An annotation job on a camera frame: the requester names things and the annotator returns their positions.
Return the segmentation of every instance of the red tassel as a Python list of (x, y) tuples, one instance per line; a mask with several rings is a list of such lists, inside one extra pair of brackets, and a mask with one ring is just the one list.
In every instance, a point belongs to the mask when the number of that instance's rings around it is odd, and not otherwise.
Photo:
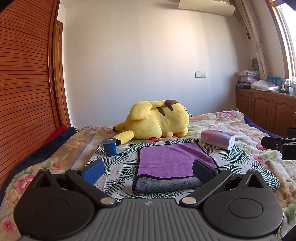
[(247, 28), (246, 28), (246, 31), (247, 31), (248, 39), (251, 39), (251, 36), (250, 36)]

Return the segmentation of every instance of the curtain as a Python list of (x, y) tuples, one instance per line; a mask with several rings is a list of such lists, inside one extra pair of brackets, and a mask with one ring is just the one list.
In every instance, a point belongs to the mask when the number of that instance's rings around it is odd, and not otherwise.
[(260, 70), (260, 79), (266, 80), (267, 76), (270, 76), (268, 63), (264, 55), (262, 44), (261, 44), (261, 35), (257, 23), (255, 13), (253, 11), (252, 5), (249, 0), (234, 0), (243, 19), (247, 26), (247, 30), (251, 39), (254, 43), (256, 56), (258, 59), (259, 70)]

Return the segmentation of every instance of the folded towel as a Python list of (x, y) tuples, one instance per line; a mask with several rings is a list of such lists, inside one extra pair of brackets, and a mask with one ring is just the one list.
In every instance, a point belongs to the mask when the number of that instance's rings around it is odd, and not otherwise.
[(157, 145), (139, 150), (135, 192), (169, 192), (202, 185), (192, 171), (194, 160), (199, 159), (217, 168), (214, 159), (199, 146), (198, 140), (190, 143)]

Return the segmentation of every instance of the wooden countertop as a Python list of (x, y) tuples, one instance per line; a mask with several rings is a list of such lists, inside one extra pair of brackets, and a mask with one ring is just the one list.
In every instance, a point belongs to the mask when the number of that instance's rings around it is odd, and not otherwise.
[(296, 96), (282, 94), (282, 93), (276, 93), (276, 92), (271, 92), (271, 91), (259, 91), (259, 90), (253, 90), (253, 89), (235, 89), (235, 91), (258, 93), (258, 94), (262, 94), (262, 95), (276, 96), (276, 97), (280, 97), (280, 98), (285, 98), (285, 99), (296, 101)]

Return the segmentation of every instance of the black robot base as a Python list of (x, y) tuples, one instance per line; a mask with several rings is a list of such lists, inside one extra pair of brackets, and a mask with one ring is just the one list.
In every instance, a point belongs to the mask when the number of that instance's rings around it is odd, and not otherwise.
[(203, 186), (182, 198), (117, 201), (70, 169), (40, 170), (14, 211), (21, 241), (276, 241), (283, 209), (255, 170), (235, 175), (196, 160)]

